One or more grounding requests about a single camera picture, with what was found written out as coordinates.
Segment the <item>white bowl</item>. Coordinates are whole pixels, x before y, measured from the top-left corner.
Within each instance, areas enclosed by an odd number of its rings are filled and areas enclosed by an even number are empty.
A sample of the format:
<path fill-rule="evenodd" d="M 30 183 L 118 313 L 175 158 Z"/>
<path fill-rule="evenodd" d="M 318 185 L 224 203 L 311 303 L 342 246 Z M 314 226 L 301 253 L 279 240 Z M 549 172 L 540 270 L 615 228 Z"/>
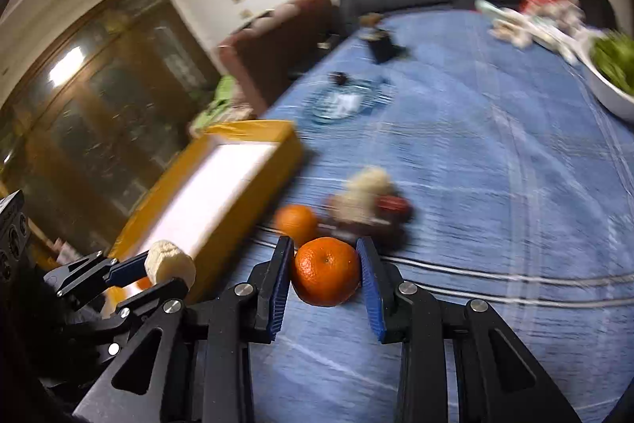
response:
<path fill-rule="evenodd" d="M 577 40 L 577 57 L 584 68 L 584 78 L 596 100 L 598 100 L 608 112 L 627 123 L 634 121 L 633 97 L 626 94 L 612 82 L 610 82 L 594 65 L 590 53 L 594 41 L 602 38 L 604 32 L 595 29 L 586 29 Z"/>

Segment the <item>orange tangerine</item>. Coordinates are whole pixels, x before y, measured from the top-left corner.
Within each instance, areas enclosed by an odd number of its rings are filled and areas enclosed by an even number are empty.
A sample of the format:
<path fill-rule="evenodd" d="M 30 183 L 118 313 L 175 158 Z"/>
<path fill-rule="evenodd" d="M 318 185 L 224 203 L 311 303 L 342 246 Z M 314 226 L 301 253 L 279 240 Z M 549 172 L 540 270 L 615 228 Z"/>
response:
<path fill-rule="evenodd" d="M 286 205 L 275 212 L 274 227 L 278 233 L 292 239 L 296 249 L 315 239 L 318 235 L 318 218 L 305 205 Z"/>
<path fill-rule="evenodd" d="M 333 237 L 319 237 L 304 244 L 294 256 L 291 273 L 296 295 L 311 306 L 345 304 L 361 282 L 358 253 Z"/>

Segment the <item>small dark plum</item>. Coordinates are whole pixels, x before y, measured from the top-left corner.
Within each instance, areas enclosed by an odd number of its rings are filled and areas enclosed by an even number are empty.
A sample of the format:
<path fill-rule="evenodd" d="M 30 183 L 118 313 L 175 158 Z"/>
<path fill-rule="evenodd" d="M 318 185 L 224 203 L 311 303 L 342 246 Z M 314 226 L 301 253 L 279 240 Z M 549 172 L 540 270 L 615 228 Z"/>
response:
<path fill-rule="evenodd" d="M 343 72 L 333 72 L 329 75 L 329 78 L 335 85 L 344 86 L 348 83 L 349 77 Z"/>

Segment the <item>black jar with cork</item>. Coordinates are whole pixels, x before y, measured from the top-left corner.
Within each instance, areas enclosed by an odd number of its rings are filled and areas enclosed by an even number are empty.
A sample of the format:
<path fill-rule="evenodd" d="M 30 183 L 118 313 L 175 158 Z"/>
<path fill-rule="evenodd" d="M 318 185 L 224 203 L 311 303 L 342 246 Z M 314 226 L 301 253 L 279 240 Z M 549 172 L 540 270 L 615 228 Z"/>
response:
<path fill-rule="evenodd" d="M 367 44 L 370 54 L 377 64 L 404 58 L 406 48 L 393 42 L 391 33 L 380 24 L 384 17 L 378 13 L 368 13 L 359 17 L 360 38 Z"/>

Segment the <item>blue plaid tablecloth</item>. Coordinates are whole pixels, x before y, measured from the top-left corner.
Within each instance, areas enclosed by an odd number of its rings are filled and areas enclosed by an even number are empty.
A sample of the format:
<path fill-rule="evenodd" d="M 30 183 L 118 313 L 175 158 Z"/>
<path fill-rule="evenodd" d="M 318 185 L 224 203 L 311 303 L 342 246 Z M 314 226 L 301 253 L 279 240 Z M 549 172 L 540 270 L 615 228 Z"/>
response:
<path fill-rule="evenodd" d="M 474 11 L 385 27 L 404 58 L 377 64 L 352 36 L 267 111 L 306 150 L 279 202 L 323 211 L 384 168 L 413 212 L 389 262 L 440 300 L 489 303 L 580 419 L 604 420 L 633 379 L 632 126 L 580 67 Z"/>

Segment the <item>green lettuce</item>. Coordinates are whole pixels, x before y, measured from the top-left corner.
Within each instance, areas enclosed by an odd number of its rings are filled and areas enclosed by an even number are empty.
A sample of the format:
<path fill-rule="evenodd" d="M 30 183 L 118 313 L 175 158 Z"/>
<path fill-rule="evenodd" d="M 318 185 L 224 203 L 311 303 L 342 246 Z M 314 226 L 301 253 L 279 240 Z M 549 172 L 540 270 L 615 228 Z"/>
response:
<path fill-rule="evenodd" d="M 634 96 L 634 41 L 621 32 L 608 32 L 594 41 L 590 53 L 595 67 L 615 86 Z"/>

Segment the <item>peeled banana piece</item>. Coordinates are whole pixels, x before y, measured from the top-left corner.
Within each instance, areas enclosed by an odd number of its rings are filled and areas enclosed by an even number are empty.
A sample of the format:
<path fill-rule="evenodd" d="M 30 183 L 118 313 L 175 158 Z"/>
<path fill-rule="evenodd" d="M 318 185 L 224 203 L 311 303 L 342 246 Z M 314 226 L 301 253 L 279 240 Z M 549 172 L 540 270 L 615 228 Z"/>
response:
<path fill-rule="evenodd" d="M 156 241 L 152 244 L 147 252 L 144 267 L 152 285 L 177 278 L 191 289 L 196 282 L 197 270 L 192 257 L 170 241 Z"/>

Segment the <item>white gloves pile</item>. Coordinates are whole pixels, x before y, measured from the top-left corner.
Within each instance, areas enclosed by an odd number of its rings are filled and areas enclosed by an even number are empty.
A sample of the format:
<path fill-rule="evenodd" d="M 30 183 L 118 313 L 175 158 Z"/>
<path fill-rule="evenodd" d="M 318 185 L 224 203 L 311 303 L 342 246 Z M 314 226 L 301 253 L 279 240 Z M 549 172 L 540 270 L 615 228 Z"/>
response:
<path fill-rule="evenodd" d="M 579 41 L 588 32 L 586 15 L 577 0 L 530 3 L 524 12 L 476 0 L 475 9 L 491 20 L 489 33 L 494 38 L 518 49 L 536 43 L 568 64 L 577 63 Z"/>

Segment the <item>wooden cabinet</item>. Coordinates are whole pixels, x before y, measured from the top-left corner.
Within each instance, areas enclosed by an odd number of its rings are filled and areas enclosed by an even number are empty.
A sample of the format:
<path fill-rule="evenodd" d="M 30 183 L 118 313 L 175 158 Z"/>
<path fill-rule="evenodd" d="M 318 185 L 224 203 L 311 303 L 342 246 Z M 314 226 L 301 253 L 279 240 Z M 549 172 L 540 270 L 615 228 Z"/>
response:
<path fill-rule="evenodd" d="M 111 249 L 219 79 L 170 0 L 102 1 L 3 103 L 2 191 L 24 193 L 45 239 Z"/>

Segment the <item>green cloth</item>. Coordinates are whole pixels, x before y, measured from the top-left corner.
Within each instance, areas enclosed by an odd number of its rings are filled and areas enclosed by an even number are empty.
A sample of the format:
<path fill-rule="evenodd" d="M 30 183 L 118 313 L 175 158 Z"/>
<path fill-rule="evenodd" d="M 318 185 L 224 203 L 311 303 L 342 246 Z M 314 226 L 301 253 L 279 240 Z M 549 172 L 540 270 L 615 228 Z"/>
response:
<path fill-rule="evenodd" d="M 222 76 L 211 102 L 189 123 L 189 135 L 192 138 L 199 138 L 208 126 L 226 120 L 229 112 L 243 101 L 244 94 L 237 80 L 232 75 Z"/>

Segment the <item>red jujube date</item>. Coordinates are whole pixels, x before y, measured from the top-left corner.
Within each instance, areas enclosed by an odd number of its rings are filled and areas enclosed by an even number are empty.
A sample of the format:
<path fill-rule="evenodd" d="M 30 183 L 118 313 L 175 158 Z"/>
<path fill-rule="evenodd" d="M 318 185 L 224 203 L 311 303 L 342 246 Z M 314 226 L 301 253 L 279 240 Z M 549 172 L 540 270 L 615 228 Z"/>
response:
<path fill-rule="evenodd" d="M 376 199 L 377 215 L 386 219 L 405 223 L 412 218 L 412 205 L 398 195 L 381 195 Z"/>

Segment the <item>yellow white tray box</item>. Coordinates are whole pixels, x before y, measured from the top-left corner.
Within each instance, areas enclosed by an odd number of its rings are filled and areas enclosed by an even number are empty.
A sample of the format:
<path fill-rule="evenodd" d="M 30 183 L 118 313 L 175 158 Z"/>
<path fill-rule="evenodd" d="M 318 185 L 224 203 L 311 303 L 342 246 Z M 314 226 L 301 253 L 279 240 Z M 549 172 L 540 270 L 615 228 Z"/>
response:
<path fill-rule="evenodd" d="M 304 158 L 288 120 L 216 124 L 173 161 L 111 250 L 121 261 L 170 241 L 196 265 L 189 303 L 210 297 Z"/>

